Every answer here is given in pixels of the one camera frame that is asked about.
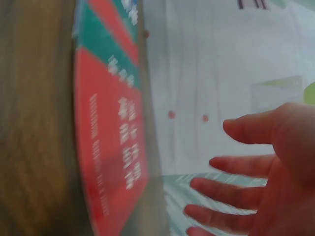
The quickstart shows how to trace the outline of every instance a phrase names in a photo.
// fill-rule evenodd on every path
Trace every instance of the red dot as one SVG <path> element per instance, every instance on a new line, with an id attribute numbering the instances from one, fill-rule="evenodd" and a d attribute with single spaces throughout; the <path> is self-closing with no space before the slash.
<path id="1" fill-rule="evenodd" d="M 203 120 L 203 122 L 208 122 L 209 121 L 209 116 L 208 115 L 203 115 L 202 120 Z"/>
<path id="2" fill-rule="evenodd" d="M 168 117 L 169 117 L 170 119 L 174 119 L 174 118 L 175 118 L 175 112 L 169 111 L 169 112 L 168 112 Z"/>
<path id="3" fill-rule="evenodd" d="M 147 30 L 144 30 L 143 34 L 145 38 L 148 38 L 150 36 L 150 32 Z"/>

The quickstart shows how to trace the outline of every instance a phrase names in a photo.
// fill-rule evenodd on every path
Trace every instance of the wooden surface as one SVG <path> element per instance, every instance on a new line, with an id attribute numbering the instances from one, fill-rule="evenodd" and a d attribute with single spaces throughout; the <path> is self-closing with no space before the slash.
<path id="1" fill-rule="evenodd" d="M 0 236 L 93 235 L 75 150 L 74 5 L 0 0 Z M 150 88 L 148 78 L 143 83 Z M 150 90 L 144 93 L 153 177 L 122 234 L 164 236 L 158 153 L 148 138 L 155 134 Z"/>

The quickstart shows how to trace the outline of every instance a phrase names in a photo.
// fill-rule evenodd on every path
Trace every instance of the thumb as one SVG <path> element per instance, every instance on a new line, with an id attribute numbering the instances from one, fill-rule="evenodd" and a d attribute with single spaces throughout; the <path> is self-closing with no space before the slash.
<path id="1" fill-rule="evenodd" d="M 246 115 L 223 124 L 245 144 L 272 144 L 276 155 L 300 181 L 315 180 L 315 107 L 284 104 L 273 111 Z"/>

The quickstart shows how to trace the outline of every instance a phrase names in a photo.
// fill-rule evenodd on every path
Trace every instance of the white fabric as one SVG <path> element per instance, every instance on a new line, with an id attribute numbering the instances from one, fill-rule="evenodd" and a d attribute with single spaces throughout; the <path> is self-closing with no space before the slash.
<path id="1" fill-rule="evenodd" d="M 164 175 L 208 172 L 215 155 L 273 151 L 234 142 L 221 127 L 252 111 L 253 84 L 298 75 L 309 84 L 315 74 L 315 24 L 307 23 L 314 12 L 293 2 L 268 8 L 240 10 L 237 0 L 144 0 Z"/>

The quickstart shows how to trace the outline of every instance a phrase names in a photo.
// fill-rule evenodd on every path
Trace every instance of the hand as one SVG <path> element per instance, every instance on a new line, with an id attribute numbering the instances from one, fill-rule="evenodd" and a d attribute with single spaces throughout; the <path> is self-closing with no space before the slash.
<path id="1" fill-rule="evenodd" d="M 240 187 L 195 178 L 191 187 L 256 214 L 232 215 L 196 205 L 184 212 L 203 225 L 249 236 L 315 235 L 315 107 L 284 104 L 262 114 L 226 120 L 225 132 L 245 144 L 272 144 L 275 154 L 216 157 L 210 165 L 226 173 L 268 179 L 264 187 Z M 201 228 L 189 236 L 213 236 Z"/>

